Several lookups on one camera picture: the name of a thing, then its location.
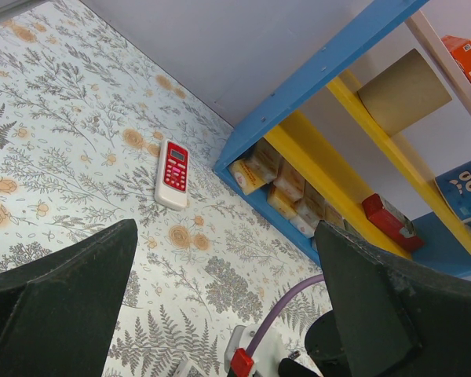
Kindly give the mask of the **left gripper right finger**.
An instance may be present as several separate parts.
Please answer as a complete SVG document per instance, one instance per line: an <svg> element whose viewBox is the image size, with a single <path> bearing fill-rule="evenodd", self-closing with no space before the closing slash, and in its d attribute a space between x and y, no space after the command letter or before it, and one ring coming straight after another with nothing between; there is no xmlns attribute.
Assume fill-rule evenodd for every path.
<svg viewBox="0 0 471 377"><path fill-rule="evenodd" d="M471 376L471 281L321 221L315 240L353 376Z"/></svg>

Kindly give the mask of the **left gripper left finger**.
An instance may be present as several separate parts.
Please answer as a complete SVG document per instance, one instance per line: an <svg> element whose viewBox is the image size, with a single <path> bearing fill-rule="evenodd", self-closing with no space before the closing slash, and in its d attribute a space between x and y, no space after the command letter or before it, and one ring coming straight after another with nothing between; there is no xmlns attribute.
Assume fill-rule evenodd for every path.
<svg viewBox="0 0 471 377"><path fill-rule="evenodd" d="M0 376L100 376L137 249L121 220L0 273Z"/></svg>

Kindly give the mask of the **white remote control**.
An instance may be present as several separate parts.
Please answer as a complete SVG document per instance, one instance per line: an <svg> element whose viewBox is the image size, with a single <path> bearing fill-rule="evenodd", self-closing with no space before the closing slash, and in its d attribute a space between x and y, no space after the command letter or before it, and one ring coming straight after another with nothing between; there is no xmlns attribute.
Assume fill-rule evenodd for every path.
<svg viewBox="0 0 471 377"><path fill-rule="evenodd" d="M192 360L185 359L177 366L173 377L205 377L202 369Z"/></svg>

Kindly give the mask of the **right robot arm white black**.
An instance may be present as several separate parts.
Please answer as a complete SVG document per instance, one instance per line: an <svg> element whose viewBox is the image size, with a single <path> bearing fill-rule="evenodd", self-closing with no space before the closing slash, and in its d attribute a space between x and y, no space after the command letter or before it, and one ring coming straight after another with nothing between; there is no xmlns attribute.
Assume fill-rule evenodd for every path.
<svg viewBox="0 0 471 377"><path fill-rule="evenodd" d="M334 311L323 314L305 335L305 350L322 376L351 376Z"/></svg>

